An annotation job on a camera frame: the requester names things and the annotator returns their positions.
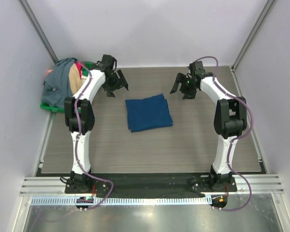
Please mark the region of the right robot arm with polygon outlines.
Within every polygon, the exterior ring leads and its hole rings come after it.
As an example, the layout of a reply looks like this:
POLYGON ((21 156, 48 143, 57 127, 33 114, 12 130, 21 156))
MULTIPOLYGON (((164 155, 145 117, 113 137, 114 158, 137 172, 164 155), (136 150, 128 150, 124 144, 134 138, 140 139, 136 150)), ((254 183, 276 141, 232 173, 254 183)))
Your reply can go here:
POLYGON ((215 103, 214 130, 218 135, 216 157, 206 180, 193 178, 192 189, 201 191, 226 191, 232 184, 232 160, 238 138, 247 128, 245 98, 230 93, 211 72, 206 72, 201 61, 188 66, 187 74, 178 73, 171 93, 178 90, 184 99, 192 100, 198 90, 206 93, 215 103))

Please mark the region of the blue t shirt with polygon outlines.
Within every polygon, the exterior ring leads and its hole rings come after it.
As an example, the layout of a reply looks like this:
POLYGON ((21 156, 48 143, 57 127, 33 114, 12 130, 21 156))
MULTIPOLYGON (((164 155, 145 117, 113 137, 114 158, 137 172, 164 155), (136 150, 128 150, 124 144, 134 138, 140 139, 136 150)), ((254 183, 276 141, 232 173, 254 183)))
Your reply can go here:
POLYGON ((144 99, 125 100, 125 104, 128 129, 131 132, 140 132, 173 125, 168 102, 163 94, 144 99))

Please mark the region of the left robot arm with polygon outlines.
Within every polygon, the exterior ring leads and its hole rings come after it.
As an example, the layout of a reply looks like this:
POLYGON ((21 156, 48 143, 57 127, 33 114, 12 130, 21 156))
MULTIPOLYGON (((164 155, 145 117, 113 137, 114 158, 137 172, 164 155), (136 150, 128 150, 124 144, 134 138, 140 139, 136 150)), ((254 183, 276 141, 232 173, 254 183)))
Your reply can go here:
POLYGON ((88 77, 80 89, 64 101, 65 124, 73 143, 73 165, 70 178, 62 180, 66 193, 88 193, 94 187, 89 161, 89 139, 95 124, 92 102, 102 88, 107 97, 115 97, 114 91, 129 85, 121 70, 117 70, 117 60, 111 55, 103 55, 101 61, 91 63, 88 77))

